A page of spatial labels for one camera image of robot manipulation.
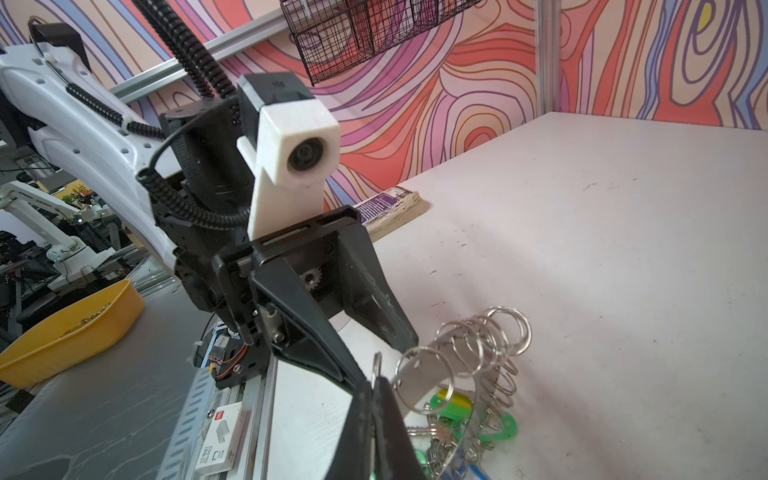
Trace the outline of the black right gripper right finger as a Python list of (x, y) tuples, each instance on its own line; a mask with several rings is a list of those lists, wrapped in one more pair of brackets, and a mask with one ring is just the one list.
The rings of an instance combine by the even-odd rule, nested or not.
[(390, 381), (378, 377), (373, 388), (374, 473), (378, 480), (424, 480)]

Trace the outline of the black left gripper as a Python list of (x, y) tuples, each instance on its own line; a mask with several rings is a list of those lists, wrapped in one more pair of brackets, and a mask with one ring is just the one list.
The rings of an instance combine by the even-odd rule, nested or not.
[(364, 376), (334, 315), (346, 313), (401, 353), (419, 342), (352, 207), (223, 250), (212, 266), (244, 360), (276, 356), (354, 390)]

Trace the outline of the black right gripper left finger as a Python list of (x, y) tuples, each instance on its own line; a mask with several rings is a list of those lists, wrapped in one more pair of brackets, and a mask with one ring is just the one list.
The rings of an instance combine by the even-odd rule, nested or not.
[(364, 381), (352, 401), (326, 480), (368, 480), (372, 474), (372, 388)]

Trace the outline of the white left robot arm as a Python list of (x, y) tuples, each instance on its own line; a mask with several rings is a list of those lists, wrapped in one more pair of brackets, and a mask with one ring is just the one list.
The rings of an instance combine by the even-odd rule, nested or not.
[(278, 358), (352, 391), (363, 375), (334, 315), (399, 352), (418, 337), (359, 211), (322, 207), (340, 124), (295, 74), (232, 81), (167, 2), (137, 9), (192, 77), (198, 103), (146, 124), (68, 45), (32, 39), (1, 52), (3, 116), (26, 120), (34, 150), (103, 197), (194, 304), (238, 334), (212, 364), (218, 388)]

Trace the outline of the white staples box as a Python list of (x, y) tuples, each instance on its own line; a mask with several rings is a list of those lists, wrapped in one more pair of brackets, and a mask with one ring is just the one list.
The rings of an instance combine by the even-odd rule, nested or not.
[(215, 410), (194, 465), (194, 471), (201, 479), (237, 471), (248, 414), (244, 402)]

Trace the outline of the yellow plastic tray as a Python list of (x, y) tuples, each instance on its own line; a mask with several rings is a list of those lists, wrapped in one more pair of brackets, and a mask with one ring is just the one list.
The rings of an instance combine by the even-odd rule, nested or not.
[(28, 389), (119, 342), (145, 302), (130, 279), (121, 280), (47, 317), (1, 353), (1, 381)]

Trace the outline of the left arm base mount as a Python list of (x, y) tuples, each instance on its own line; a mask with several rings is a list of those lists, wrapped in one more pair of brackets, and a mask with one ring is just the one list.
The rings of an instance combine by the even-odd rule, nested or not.
[(218, 390), (224, 390), (263, 375), (270, 359), (270, 349), (261, 340), (247, 345), (239, 334), (213, 317), (195, 343), (191, 361), (213, 380)]

